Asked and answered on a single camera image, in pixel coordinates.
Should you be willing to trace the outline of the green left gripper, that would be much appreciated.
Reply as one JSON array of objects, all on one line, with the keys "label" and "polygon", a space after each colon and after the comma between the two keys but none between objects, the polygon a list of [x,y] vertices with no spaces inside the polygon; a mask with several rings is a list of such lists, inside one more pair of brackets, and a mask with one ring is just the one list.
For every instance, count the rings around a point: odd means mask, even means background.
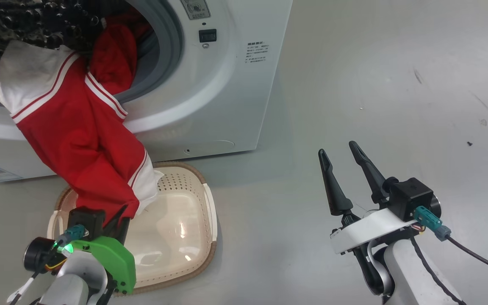
[{"label": "green left gripper", "polygon": [[93,241],[72,241],[74,250],[85,250],[93,255],[116,280],[122,294],[132,294],[137,282],[134,256],[124,247],[131,218],[121,218],[127,206],[122,206],[105,225],[105,236]]}]

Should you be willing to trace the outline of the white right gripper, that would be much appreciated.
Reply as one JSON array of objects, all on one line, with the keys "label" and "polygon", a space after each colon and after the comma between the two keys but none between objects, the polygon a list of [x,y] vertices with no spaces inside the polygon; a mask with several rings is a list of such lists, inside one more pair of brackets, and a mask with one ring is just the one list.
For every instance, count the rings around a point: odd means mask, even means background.
[{"label": "white right gripper", "polygon": [[[352,155],[365,175],[371,189],[371,199],[378,205],[386,205],[388,193],[382,186],[384,176],[366,156],[356,141],[349,141]],[[333,165],[324,149],[318,150],[318,160],[323,177],[327,202],[332,216],[350,214],[353,204],[342,191],[333,175]],[[364,280],[418,280],[419,257],[408,237],[396,237],[402,229],[408,229],[411,236],[418,234],[412,229],[416,220],[401,221],[388,209],[376,211],[370,216],[344,228],[334,230],[330,235],[331,245],[337,254],[352,252],[358,260]],[[394,242],[385,251],[385,263],[374,259],[371,249],[379,244]]]}]

